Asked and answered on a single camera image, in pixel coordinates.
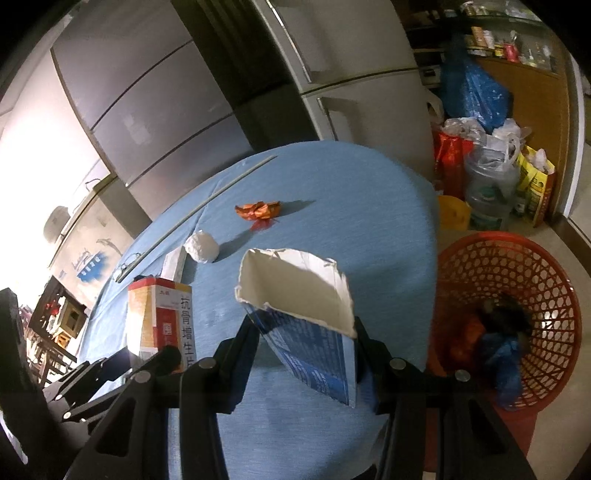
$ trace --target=blue printed carton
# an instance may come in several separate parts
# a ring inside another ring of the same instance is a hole
[[[242,258],[236,299],[296,378],[355,406],[353,301],[334,260],[252,248]]]

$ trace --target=blue plastic bag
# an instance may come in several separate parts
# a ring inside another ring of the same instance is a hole
[[[441,100],[450,117],[473,116],[490,134],[505,122],[511,94],[468,56],[463,39],[454,37],[441,71]]]
[[[480,339],[480,353],[485,371],[495,379],[497,403],[510,408],[522,391],[519,340],[501,333],[485,333]]]

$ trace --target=wall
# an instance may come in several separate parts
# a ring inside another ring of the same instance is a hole
[[[99,157],[80,126],[49,51],[24,85],[0,139],[0,288],[35,305],[49,278],[53,246],[43,226],[72,198]]]

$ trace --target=white refrigerator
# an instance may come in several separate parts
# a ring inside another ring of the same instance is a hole
[[[251,0],[321,140],[353,142],[433,177],[425,88],[390,0]]]

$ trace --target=white plastic rod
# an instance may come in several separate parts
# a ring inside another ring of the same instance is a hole
[[[207,199],[204,200],[203,202],[201,202],[199,205],[197,205],[193,210],[191,210],[182,220],[180,220],[174,227],[172,227],[168,232],[166,232],[163,236],[161,236],[154,245],[152,245],[150,248],[148,248],[143,254],[141,254],[138,258],[136,258],[133,262],[131,262],[129,265],[124,266],[121,269],[121,273],[115,278],[115,281],[117,283],[121,283],[122,281],[124,281],[125,277],[127,277],[127,275],[129,275],[129,273],[131,273],[131,271],[138,266],[138,264],[144,259],[146,258],[153,250],[154,248],[156,248],[157,246],[159,246],[159,244],[162,243],[162,241],[168,237],[171,233],[173,233],[178,227],[180,227],[184,222],[186,222],[187,220],[189,220],[193,215],[195,215],[199,210],[201,210],[203,207],[205,207],[209,202],[211,202],[213,199],[215,199],[218,195],[224,193],[228,188],[230,188],[232,185],[238,183],[240,180],[242,180],[244,177],[246,177],[247,175],[250,175],[252,172],[254,172],[256,169],[262,167],[265,163],[270,162],[271,160],[273,160],[273,158],[275,158],[277,155],[271,155],[267,158],[265,158],[264,160],[261,160],[259,163],[257,163],[256,165],[254,165],[253,167],[249,168],[246,172],[242,173],[241,175],[239,175],[238,177],[236,177],[234,180],[232,180],[230,183],[228,183],[225,187],[222,187],[221,189],[219,189],[218,191],[216,191],[215,193],[212,193],[212,195]]]

